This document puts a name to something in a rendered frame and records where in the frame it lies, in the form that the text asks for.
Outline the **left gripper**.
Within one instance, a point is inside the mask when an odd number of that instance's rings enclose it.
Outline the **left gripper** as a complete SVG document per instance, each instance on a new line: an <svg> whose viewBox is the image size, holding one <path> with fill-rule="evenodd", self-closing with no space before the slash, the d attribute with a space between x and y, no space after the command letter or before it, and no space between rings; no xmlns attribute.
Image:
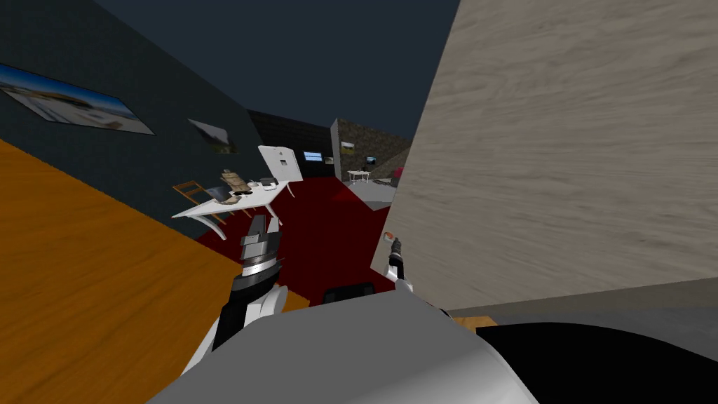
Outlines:
<svg viewBox="0 0 718 404"><path fill-rule="evenodd" d="M242 265L251 267L272 259L276 259L280 245L282 232L281 222L276 216L272 216L266 232L266 215L254 215L248 236L241 239Z"/></svg>

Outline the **white table with clutter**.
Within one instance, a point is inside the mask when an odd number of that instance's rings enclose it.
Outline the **white table with clutter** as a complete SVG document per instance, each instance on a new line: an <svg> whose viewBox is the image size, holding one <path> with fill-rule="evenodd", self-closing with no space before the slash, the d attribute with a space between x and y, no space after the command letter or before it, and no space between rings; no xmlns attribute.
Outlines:
<svg viewBox="0 0 718 404"><path fill-rule="evenodd" d="M237 202L232 204L219 203L216 200L210 200L193 206L188 210L182 211L172 218L188 217L203 223L212 229L223 241L226 240L226 234L219 228L217 224L208 219L208 216L219 213L232 213L237 210L247 210L249 208L265 207L272 216L272 222L282 226L277 214L271 207L271 203L276 199L282 190L288 189L291 192L290 180L278 180L273 189L266 189L264 185L253 188L252 193L248 196L242 196Z"/></svg>

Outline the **wooden chair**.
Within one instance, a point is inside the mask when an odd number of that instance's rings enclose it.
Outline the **wooden chair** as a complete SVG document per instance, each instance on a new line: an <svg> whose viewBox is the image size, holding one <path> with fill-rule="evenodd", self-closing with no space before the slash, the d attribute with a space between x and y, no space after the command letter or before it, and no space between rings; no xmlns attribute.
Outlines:
<svg viewBox="0 0 718 404"><path fill-rule="evenodd" d="M198 206L201 204L196 199L196 196L198 194L209 196L210 200L215 200L215 198L211 196L210 193L205 188L203 188L203 186L200 185L197 181L188 181L182 184L175 185L172 188Z"/></svg>

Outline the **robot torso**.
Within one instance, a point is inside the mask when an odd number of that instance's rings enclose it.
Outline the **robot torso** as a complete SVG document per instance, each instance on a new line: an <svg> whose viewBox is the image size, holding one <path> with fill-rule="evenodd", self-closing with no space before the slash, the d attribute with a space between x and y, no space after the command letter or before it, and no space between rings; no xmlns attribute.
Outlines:
<svg viewBox="0 0 718 404"><path fill-rule="evenodd" d="M501 354L392 290L251 322L147 404L538 404Z"/></svg>

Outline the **pale wooden door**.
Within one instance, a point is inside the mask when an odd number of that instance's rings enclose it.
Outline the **pale wooden door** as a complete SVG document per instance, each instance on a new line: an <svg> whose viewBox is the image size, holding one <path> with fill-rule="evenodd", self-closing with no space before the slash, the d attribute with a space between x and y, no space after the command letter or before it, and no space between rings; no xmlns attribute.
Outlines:
<svg viewBox="0 0 718 404"><path fill-rule="evenodd" d="M461 0L386 230L446 310L718 278L718 0Z"/></svg>

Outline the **small dark wall picture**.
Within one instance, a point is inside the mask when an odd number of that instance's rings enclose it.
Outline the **small dark wall picture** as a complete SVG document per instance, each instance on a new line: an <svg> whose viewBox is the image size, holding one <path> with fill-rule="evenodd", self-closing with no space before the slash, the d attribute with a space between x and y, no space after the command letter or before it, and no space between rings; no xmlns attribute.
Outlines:
<svg viewBox="0 0 718 404"><path fill-rule="evenodd" d="M207 142L217 154L237 154L238 148L225 129L211 126L196 120L189 119L188 122L195 127L199 135Z"/></svg>

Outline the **large landscape wall picture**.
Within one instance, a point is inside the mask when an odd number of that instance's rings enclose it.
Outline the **large landscape wall picture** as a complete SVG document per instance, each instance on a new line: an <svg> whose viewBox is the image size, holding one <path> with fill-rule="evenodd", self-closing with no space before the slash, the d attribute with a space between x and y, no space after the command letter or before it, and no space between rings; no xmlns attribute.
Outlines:
<svg viewBox="0 0 718 404"><path fill-rule="evenodd" d="M0 90L56 123L153 135L116 97L0 64Z"/></svg>

